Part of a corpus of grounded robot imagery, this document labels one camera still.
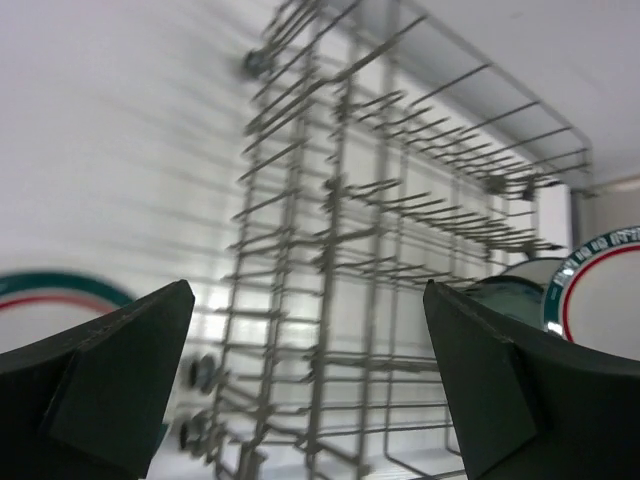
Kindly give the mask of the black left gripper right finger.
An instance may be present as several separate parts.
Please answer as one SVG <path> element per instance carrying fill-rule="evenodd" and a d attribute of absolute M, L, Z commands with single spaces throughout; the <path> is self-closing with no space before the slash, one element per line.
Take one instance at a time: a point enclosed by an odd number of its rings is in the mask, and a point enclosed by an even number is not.
<path fill-rule="evenodd" d="M 427 283 L 423 305 L 470 479 L 636 479 L 639 364 Z"/>

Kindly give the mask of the blue floral green plate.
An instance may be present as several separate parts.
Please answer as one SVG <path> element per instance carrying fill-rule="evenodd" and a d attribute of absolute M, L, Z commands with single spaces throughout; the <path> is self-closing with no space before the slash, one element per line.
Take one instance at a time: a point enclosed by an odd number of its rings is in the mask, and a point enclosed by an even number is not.
<path fill-rule="evenodd" d="M 546 331 L 542 319 L 544 293 L 562 262 L 562 257 L 526 260 L 499 275 L 479 280 L 462 292 L 487 308 Z"/>

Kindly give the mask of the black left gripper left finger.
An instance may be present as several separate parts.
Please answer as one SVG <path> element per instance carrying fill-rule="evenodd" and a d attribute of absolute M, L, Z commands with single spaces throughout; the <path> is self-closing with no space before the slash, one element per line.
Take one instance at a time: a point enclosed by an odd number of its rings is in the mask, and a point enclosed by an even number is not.
<path fill-rule="evenodd" d="M 144 478 L 193 308 L 179 280 L 3 353 L 2 478 Z"/>

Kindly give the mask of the teal red rimmed plate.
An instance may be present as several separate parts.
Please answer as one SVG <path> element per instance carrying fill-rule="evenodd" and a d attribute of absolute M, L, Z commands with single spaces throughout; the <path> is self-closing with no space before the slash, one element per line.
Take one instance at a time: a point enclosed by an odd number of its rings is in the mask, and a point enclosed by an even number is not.
<path fill-rule="evenodd" d="M 545 331 L 607 354 L 639 358 L 639 228 L 601 234 L 554 272 L 541 310 Z"/>
<path fill-rule="evenodd" d="M 135 300 L 112 281 L 56 269 L 1 275 L 1 443 L 34 441 L 92 322 Z"/>

